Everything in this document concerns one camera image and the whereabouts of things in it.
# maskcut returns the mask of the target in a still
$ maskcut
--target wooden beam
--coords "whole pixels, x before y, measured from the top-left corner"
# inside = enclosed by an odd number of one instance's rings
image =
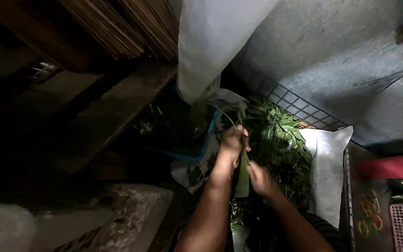
[[[141,65],[70,121],[42,162],[68,173],[86,167],[175,76],[176,66],[155,60]]]

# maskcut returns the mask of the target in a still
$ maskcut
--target white plastic bag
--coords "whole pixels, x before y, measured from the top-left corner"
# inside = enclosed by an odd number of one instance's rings
[[[184,0],[178,91],[193,104],[247,42],[278,0]],[[215,92],[219,82],[212,88]]]
[[[343,189],[343,151],[351,139],[352,126],[330,132],[300,129],[306,147],[313,156],[311,212],[339,228]]]

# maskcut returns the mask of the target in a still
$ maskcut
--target metal wire mesh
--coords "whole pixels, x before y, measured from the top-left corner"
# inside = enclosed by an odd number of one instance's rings
[[[241,63],[239,77],[251,91],[265,97],[266,100],[300,120],[300,129],[314,128],[336,131],[347,126],[347,124],[312,105],[277,81],[266,77],[251,66],[244,66],[244,64],[244,62]]]

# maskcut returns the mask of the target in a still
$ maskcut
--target plastic crate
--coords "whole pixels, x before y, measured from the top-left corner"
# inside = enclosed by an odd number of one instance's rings
[[[396,252],[403,252],[403,204],[389,206]]]

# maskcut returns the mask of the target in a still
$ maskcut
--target concrete wall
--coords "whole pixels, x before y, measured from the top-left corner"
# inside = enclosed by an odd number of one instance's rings
[[[403,140],[403,0],[281,0],[232,61],[354,125],[363,146]]]

